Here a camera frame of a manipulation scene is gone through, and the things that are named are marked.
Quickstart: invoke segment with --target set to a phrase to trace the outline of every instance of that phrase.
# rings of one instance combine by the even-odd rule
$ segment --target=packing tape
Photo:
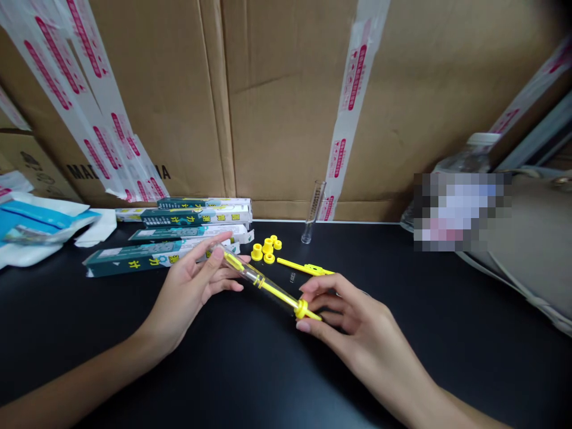
[[[47,41],[38,39],[33,26],[29,25],[30,20],[35,21],[35,17],[28,13],[29,8],[30,4],[27,2],[0,0],[0,24],[30,67],[83,154],[93,165],[105,191],[121,199],[127,199],[119,175],[113,173],[109,159],[96,144],[98,139],[95,131],[79,107],[69,81],[48,52]]]
[[[572,65],[572,36],[560,43],[554,54],[530,79],[489,132],[506,134],[542,94]]]
[[[136,191],[135,181],[126,167],[125,154],[117,143],[117,138],[104,122],[100,108],[66,40],[63,22],[53,2],[41,0],[21,0],[21,14],[27,19],[36,38],[42,40],[57,64],[62,78],[69,83],[97,139],[94,144],[99,153],[109,160],[109,171],[119,176],[128,201],[145,201]]]
[[[125,161],[135,179],[137,191],[143,194],[144,199],[147,198],[145,201],[168,197],[169,193],[155,165],[133,133],[88,0],[51,1],[55,1],[64,24],[68,26],[71,41],[101,114],[126,154]]]
[[[0,24],[95,167],[106,192],[127,201],[168,197],[131,129],[89,2],[0,0]],[[71,39],[87,80],[66,38]]]
[[[28,122],[22,117],[18,109],[8,95],[4,92],[3,88],[0,86],[0,108],[4,114],[10,119],[10,122],[18,129],[24,131],[31,131]]]
[[[389,5],[390,0],[359,0],[357,3],[319,220],[334,220],[335,206],[344,184],[371,66],[380,46]]]

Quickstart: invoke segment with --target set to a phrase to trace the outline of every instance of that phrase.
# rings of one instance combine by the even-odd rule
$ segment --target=fingernail
[[[210,257],[215,260],[221,260],[224,257],[224,255],[225,253],[222,251],[222,249],[220,247],[217,247],[215,250],[213,250]]]
[[[296,323],[296,329],[305,332],[306,334],[310,333],[310,325],[304,320],[298,321],[298,323]]]

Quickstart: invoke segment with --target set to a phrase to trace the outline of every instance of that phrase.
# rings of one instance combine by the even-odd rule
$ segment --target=yellow plastic rod
[[[277,258],[276,262],[278,262],[282,265],[285,265],[285,266],[289,266],[290,268],[297,269],[298,271],[302,271],[302,272],[314,275],[314,276],[328,275],[328,274],[334,273],[333,271],[325,270],[324,268],[319,267],[317,265],[312,265],[312,264],[299,265],[299,264],[287,261],[287,260],[282,259],[282,258]]]

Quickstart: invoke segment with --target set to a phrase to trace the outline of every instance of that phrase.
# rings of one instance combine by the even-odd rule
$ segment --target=black tabletop
[[[82,261],[127,245],[140,227],[120,225],[96,247],[67,244],[36,266],[0,272],[0,405],[139,327],[167,270],[88,279]],[[453,253],[413,251],[397,225],[318,224],[310,245],[300,242],[302,223],[254,227],[255,242],[276,234],[281,257],[340,272],[384,302],[431,376],[462,400],[516,427],[571,427],[572,340],[514,290]],[[296,297],[309,278],[255,265]],[[255,288],[218,294],[174,353],[79,426],[401,427],[330,349],[294,325]]]

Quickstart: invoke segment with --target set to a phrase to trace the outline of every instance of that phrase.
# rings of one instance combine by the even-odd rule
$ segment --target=clear plastic tube
[[[216,248],[221,248],[224,252],[223,264],[228,268],[233,269],[237,274],[243,279],[252,283],[260,291],[277,298],[281,303],[285,304],[287,307],[294,311],[294,314],[299,319],[307,316],[312,319],[322,320],[322,318],[310,310],[308,310],[308,302],[305,300],[297,300],[292,295],[287,293],[282,288],[278,287],[272,280],[264,276],[260,271],[254,268],[251,264],[246,263],[238,257],[235,253],[228,250],[221,244],[215,244],[210,248],[212,253]]]
[[[320,206],[322,205],[322,200],[324,199],[324,189],[326,188],[326,182],[324,181],[315,181],[314,183],[314,192],[312,194],[312,199],[310,200],[310,210],[308,211],[306,225],[304,227],[304,232],[302,233],[301,238],[302,243],[304,244],[310,244],[312,241],[312,227],[318,218]]]

